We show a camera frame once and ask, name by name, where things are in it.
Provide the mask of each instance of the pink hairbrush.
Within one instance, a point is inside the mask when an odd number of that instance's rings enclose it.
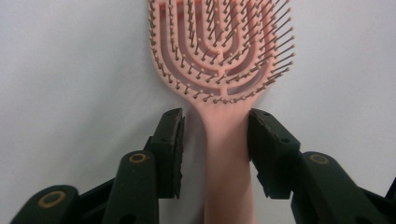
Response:
[[[205,224],[256,222],[248,111],[292,65],[288,2],[148,0],[156,70],[205,126]]]

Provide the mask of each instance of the hairbrush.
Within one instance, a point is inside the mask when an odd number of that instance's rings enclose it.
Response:
[[[248,111],[290,70],[289,0],[148,0],[151,57],[205,126],[205,224],[255,223]]]

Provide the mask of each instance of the hairbrush handle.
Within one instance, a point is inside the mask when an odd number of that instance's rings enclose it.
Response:
[[[205,224],[256,223],[248,158],[248,108],[205,108],[201,116],[206,130]]]

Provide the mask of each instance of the hairbrush head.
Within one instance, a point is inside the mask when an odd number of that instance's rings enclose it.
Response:
[[[255,98],[292,65],[289,1],[279,2],[149,0],[160,77],[193,104]]]

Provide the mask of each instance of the white background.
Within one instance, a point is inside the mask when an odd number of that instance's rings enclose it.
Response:
[[[333,156],[385,195],[396,176],[396,2],[291,1],[295,65],[255,105],[302,151]],[[182,192],[161,223],[201,223],[205,137],[191,107],[157,78],[145,0],[0,0],[0,223],[36,192],[85,192],[140,150],[161,114],[187,117]],[[259,223],[293,223],[254,177]]]

